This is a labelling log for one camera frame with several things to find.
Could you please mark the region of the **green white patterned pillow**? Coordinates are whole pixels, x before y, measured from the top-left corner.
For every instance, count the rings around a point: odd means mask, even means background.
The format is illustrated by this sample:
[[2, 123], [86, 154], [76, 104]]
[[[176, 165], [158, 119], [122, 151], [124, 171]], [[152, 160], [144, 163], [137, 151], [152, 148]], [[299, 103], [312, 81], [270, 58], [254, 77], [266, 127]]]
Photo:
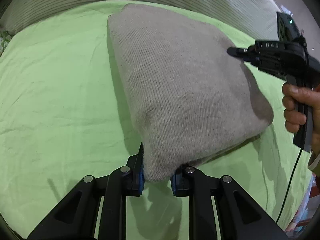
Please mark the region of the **green white patterned pillow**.
[[0, 30], [0, 55], [3, 54], [3, 51], [7, 48], [11, 39], [11, 35], [6, 30]]

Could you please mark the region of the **beige knitted sweater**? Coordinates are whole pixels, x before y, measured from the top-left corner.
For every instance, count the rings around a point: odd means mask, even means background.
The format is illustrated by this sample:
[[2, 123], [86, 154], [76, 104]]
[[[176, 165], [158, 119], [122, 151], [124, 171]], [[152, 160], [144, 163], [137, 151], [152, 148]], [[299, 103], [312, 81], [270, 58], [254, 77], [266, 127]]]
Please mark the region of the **beige knitted sweater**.
[[127, 4], [107, 27], [147, 181], [204, 163], [272, 123], [270, 103], [216, 26]]

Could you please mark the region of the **green bed sheet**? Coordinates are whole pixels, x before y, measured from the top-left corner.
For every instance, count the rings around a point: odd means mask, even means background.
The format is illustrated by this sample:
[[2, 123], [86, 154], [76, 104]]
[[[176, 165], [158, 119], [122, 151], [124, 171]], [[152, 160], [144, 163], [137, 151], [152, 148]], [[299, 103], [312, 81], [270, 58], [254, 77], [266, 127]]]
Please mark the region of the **green bed sheet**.
[[[90, 3], [33, 24], [1, 55], [1, 214], [21, 237], [85, 175], [108, 175], [139, 149], [107, 47], [108, 17], [124, 5]], [[284, 229], [310, 183], [310, 155], [284, 127], [282, 81], [250, 71], [273, 123], [201, 170], [233, 177]]]

